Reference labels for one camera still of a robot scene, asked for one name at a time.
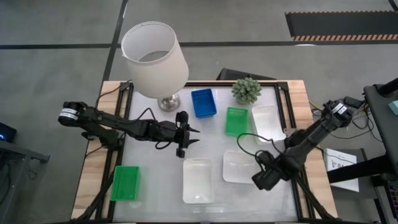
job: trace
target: potted succulent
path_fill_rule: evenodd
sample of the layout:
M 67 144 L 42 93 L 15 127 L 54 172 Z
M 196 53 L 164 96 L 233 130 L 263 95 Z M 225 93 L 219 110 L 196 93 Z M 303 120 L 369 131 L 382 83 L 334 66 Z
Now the potted succulent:
M 261 96 L 261 86 L 257 80 L 252 78 L 240 79 L 232 86 L 232 93 L 238 103 L 254 103 L 257 101 L 257 97 Z

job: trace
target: gray floor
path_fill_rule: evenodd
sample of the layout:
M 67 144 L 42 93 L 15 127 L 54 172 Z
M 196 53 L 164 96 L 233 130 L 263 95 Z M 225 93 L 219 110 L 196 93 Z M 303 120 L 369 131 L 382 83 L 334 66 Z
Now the gray floor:
M 110 43 L 122 0 L 0 2 L 0 45 Z M 121 37 L 144 21 L 174 28 L 181 42 L 290 41 L 288 11 L 391 10 L 387 0 L 130 0 Z M 321 105 L 346 95 L 361 98 L 366 85 L 396 78 L 398 45 L 183 48 L 191 80 L 214 80 L 223 67 L 278 79 L 303 79 Z M 57 123 L 64 101 L 93 105 L 108 49 L 0 50 L 0 122 L 18 129 L 17 143 L 51 154 L 39 177 L 25 180 L 12 223 L 68 220 L 86 141 L 80 130 Z M 116 51 L 110 80 L 129 73 Z M 360 133 L 353 126 L 339 136 Z M 365 148 L 384 154 L 369 134 L 352 140 L 327 138 L 323 147 Z M 351 221 L 377 220 L 373 201 L 335 198 L 338 214 Z

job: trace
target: green plastic basket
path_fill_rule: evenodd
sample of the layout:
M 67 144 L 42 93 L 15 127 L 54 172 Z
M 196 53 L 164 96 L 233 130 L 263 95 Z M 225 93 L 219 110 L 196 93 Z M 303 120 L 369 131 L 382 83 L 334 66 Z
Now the green plastic basket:
M 137 198 L 139 167 L 116 166 L 113 177 L 112 201 L 131 201 Z
M 238 136 L 247 132 L 248 113 L 248 109 L 244 108 L 227 108 L 225 134 Z

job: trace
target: black cable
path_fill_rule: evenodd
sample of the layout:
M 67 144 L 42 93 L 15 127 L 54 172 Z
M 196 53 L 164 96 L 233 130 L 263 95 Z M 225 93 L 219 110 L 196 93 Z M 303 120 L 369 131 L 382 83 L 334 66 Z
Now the black cable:
M 360 125 L 358 125 L 358 124 L 355 123 L 355 121 L 356 121 L 357 119 L 363 118 L 363 117 L 366 117 L 366 115 L 358 116 L 358 117 L 354 118 L 354 119 L 351 121 L 351 122 L 353 123 L 354 126 L 356 126 L 357 128 L 359 128 L 359 129 L 361 129 L 361 130 L 364 130 L 364 129 L 366 129 L 367 127 L 369 127 L 369 119 L 366 119 L 366 124 L 365 124 L 365 126 L 363 126 L 363 127 L 361 127 Z
M 155 148 L 158 149 L 158 150 L 165 149 L 165 148 L 166 148 L 167 146 L 169 146 L 172 142 L 168 142 L 166 145 L 164 145 L 164 146 L 162 146 L 162 147 L 157 147 L 157 145 L 160 144 L 160 143 L 162 143 L 162 142 L 158 142 L 158 143 L 156 143 L 156 145 L 155 145 Z
M 311 109 L 312 115 L 314 115 L 314 116 L 321 116 L 320 114 L 316 114 L 316 112 L 321 112 L 321 110 L 320 110 L 320 109 L 317 109 L 317 108 L 312 108 L 312 109 Z
M 100 149 L 102 149 L 102 148 L 103 148 L 103 147 L 100 146 L 100 147 L 98 147 L 98 148 L 92 150 L 91 152 L 89 152 L 89 153 L 87 153 L 87 154 L 85 155 L 85 158 L 87 158 L 91 153 L 94 153 L 94 152 L 96 152 L 96 151 L 98 151 L 98 150 L 100 150 Z
M 279 152 L 280 154 L 284 154 L 283 152 L 281 152 L 281 151 L 276 147 L 276 145 L 275 145 L 273 139 L 266 139 L 266 138 L 264 138 L 264 137 L 262 137 L 262 136 L 260 136 L 260 135 L 258 135 L 258 134 L 253 134 L 253 133 L 242 133 L 242 134 L 240 134 L 240 135 L 236 138 L 236 143 L 238 144 L 239 148 L 240 148 L 243 152 L 245 152 L 246 154 L 248 154 L 248 155 L 254 157 L 254 159 L 256 160 L 257 164 L 259 164 L 259 167 L 260 167 L 260 169 L 261 169 L 262 171 L 265 171 L 265 170 L 264 170 L 263 166 L 261 165 L 260 157 L 259 157 L 257 154 L 259 154 L 260 152 L 265 152 L 265 151 L 264 151 L 264 150 L 258 150 L 257 152 L 255 152 L 255 153 L 253 154 L 253 153 L 250 153 L 250 152 L 247 152 L 246 150 L 244 150 L 243 147 L 242 147 L 242 146 L 240 145 L 240 143 L 239 143 L 239 139 L 240 139 L 242 136 L 245 136 L 245 135 L 251 135 L 251 136 L 259 137 L 259 138 L 261 138 L 261 139 L 263 139 L 263 140 L 265 140 L 265 141 L 270 141 L 270 142 L 272 143 L 272 146 L 274 147 L 274 149 L 275 149 L 277 152 Z
M 4 182 L 1 184 L 1 188 L 3 187 L 6 179 L 8 180 L 8 186 L 7 186 L 7 190 L 6 193 L 4 194 L 4 196 L 2 197 L 2 199 L 0 200 L 0 205 L 6 200 L 6 197 L 8 195 L 8 192 L 10 191 L 11 188 L 11 168 L 9 164 L 6 164 L 6 166 L 8 166 L 8 172 L 7 172 L 7 176 L 4 179 Z
M 364 134 L 366 134 L 366 133 L 368 133 L 368 132 L 371 132 L 371 130 L 369 130 L 369 131 L 365 131 L 364 133 L 357 134 L 357 135 L 354 135 L 354 136 L 351 136 L 351 137 L 348 137 L 348 138 L 344 138 L 344 137 L 340 137 L 340 136 L 335 136 L 335 135 L 334 135 L 334 134 L 332 134 L 332 133 L 330 133 L 330 135 L 331 135 L 331 136 L 333 136 L 333 137 L 335 137 L 335 138 L 338 138 L 338 139 L 344 139 L 344 140 L 347 140 L 347 139 L 353 139 L 353 138 L 356 138 L 356 137 L 360 137 L 360 136 L 362 136 L 362 135 L 364 135 Z
M 321 150 L 321 151 L 322 151 L 322 153 L 326 154 L 327 156 L 334 157 L 334 158 L 336 158 L 336 159 L 339 159 L 339 160 L 341 160 L 341 161 L 349 162 L 350 164 L 355 164 L 354 162 L 351 162 L 351 161 L 348 161 L 348 160 L 345 160 L 345 159 L 339 158 L 339 157 L 337 157 L 337 156 L 332 156 L 332 155 L 329 155 L 329 154 L 327 154 L 327 153 L 325 152 L 325 150 L 324 150 L 324 149 L 322 149 L 322 148 L 320 148 L 320 147 L 318 147 L 318 146 L 315 146 L 315 148 L 317 148 L 317 149 Z
M 157 121 L 156 118 L 155 118 L 154 112 L 152 111 L 152 109 L 151 109 L 151 108 L 146 108 L 146 109 L 138 116 L 138 118 L 132 120 L 132 122 L 131 122 L 130 124 L 134 124 L 137 120 L 139 120 L 139 119 L 145 114 L 146 111 L 149 111 L 150 114 L 152 115 L 152 118 L 153 118 L 155 121 Z
M 127 84 L 127 83 L 129 83 L 129 82 L 132 82 L 132 80 L 128 80 L 128 81 L 125 82 L 123 85 L 125 85 L 125 84 Z M 101 94 L 101 95 L 97 98 L 97 100 L 95 101 L 95 111 L 96 111 L 96 112 L 98 111 L 97 106 L 98 106 L 98 103 L 100 102 L 101 97 L 115 92 L 116 90 L 120 89 L 123 85 L 119 85 L 119 87 L 115 88 L 114 90 L 109 91 L 109 92 L 107 92 L 107 93 Z
M 368 111 L 364 110 L 364 112 L 365 112 L 366 117 L 368 118 L 368 121 L 370 121 L 370 122 L 372 123 L 372 127 L 374 127 L 373 121 L 370 119 Z M 373 128 L 371 129 L 371 127 L 369 126 L 369 123 L 368 123 L 368 128 L 369 128 L 369 131 L 371 132 L 373 138 L 382 143 L 383 141 L 382 141 L 382 140 L 379 140 L 379 139 L 376 138 L 376 136 L 374 135 L 374 133 L 373 133 L 373 131 L 372 131 Z
M 242 148 L 242 146 L 240 145 L 240 143 L 239 143 L 239 138 L 241 138 L 242 136 L 245 136 L 245 135 L 251 135 L 251 136 L 259 137 L 259 138 L 261 138 L 262 140 L 265 140 L 265 141 L 270 141 L 270 142 L 272 143 L 272 146 L 274 147 L 274 149 L 275 149 L 277 152 L 279 152 L 280 154 L 283 154 L 283 152 L 281 152 L 281 151 L 276 147 L 275 142 L 274 142 L 273 139 L 266 139 L 266 138 L 264 138 L 264 137 L 262 137 L 262 136 L 260 136 L 260 135 L 258 135 L 258 134 L 253 134 L 253 133 L 242 133 L 242 134 L 240 134 L 240 135 L 238 136 L 238 138 L 236 139 L 236 142 L 237 142 L 239 148 L 241 148 L 245 153 L 247 153 L 247 154 L 249 154 L 249 155 L 251 155 L 251 156 L 255 156 L 254 154 L 251 154 L 251 153 L 245 151 L 245 150 Z

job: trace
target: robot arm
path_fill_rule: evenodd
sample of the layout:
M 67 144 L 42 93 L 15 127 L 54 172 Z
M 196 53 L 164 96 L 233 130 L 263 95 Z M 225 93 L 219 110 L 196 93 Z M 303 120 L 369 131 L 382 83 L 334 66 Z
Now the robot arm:
M 58 122 L 64 126 L 84 129 L 86 132 L 82 135 L 86 138 L 98 136 L 101 143 L 106 147 L 116 147 L 118 144 L 119 134 L 113 129 L 125 132 L 138 141 L 167 142 L 168 144 L 165 147 L 174 142 L 178 144 L 176 155 L 180 158 L 185 157 L 183 148 L 199 141 L 189 139 L 189 131 L 198 131 L 189 126 L 188 113 L 185 111 L 177 113 L 175 123 L 170 121 L 158 122 L 155 119 L 128 120 L 104 111 L 98 111 L 83 102 L 64 102 Z
M 308 153 L 329 133 L 338 128 L 347 127 L 352 120 L 353 112 L 341 100 L 329 101 L 324 104 L 324 107 L 318 121 L 306 130 L 298 130 L 285 139 L 285 148 L 287 149 L 285 152 L 276 158 L 268 151 L 258 155 L 256 160 L 265 167 L 265 170 L 255 174 L 252 180 L 258 189 L 271 190 L 281 179 L 295 179 L 319 215 L 323 219 L 335 219 L 323 208 L 298 175 Z

